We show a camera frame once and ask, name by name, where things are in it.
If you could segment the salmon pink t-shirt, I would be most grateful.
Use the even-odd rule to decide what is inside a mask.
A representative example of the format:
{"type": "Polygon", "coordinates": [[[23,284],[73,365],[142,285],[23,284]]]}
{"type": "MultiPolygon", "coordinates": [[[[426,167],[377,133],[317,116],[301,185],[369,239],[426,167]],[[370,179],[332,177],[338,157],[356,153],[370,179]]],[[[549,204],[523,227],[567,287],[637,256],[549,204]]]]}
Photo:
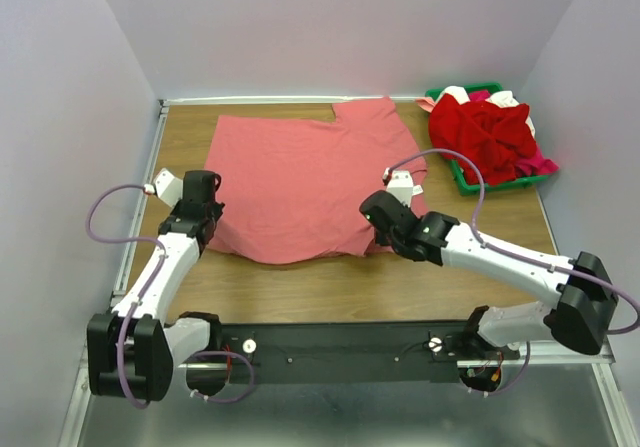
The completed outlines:
{"type": "Polygon", "coordinates": [[[361,203],[418,145],[387,98],[336,103],[335,119],[221,115],[205,169],[225,205],[210,249],[265,264],[380,251],[361,203]]]}

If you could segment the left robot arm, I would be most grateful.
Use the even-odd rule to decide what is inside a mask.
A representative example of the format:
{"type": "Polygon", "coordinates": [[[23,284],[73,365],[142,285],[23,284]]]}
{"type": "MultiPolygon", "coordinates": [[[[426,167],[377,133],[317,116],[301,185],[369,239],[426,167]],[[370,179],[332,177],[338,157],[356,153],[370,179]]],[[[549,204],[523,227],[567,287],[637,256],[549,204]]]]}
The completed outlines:
{"type": "Polygon", "coordinates": [[[157,234],[145,240],[153,252],[134,285],[106,313],[87,325],[89,386],[96,396],[121,397],[144,409],[162,400],[175,368],[195,357],[214,360],[222,347],[217,315],[187,312],[168,322],[169,307],[186,274],[211,242],[224,206],[216,199],[219,174],[191,170],[178,178],[161,170],[139,186],[171,209],[157,234]]]}

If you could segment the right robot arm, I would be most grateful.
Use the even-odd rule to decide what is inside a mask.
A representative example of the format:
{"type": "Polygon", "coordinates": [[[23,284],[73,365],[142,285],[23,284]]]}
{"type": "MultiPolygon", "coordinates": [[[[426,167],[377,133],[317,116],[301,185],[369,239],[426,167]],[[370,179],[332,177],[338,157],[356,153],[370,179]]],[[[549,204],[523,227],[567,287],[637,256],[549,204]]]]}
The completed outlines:
{"type": "Polygon", "coordinates": [[[405,259],[481,273],[535,297],[508,308],[476,308],[458,342],[467,356],[480,359],[537,340],[554,340],[583,355],[600,353],[618,298],[603,286],[609,277],[598,257],[540,253],[483,236],[436,211],[417,216],[386,191],[370,195],[359,211],[378,240],[405,259]]]}

